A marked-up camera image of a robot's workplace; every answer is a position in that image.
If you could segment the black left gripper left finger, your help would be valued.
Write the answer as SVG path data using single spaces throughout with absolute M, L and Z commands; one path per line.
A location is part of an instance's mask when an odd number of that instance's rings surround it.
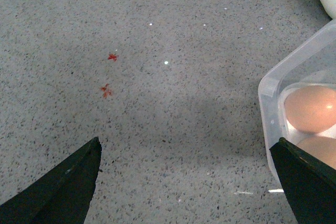
M 94 137 L 1 205 L 1 223 L 84 223 L 96 188 L 102 146 Z

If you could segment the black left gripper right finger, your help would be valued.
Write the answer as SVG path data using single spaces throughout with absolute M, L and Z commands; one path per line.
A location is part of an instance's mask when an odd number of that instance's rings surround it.
M 284 137 L 270 152 L 297 222 L 335 223 L 335 169 Z

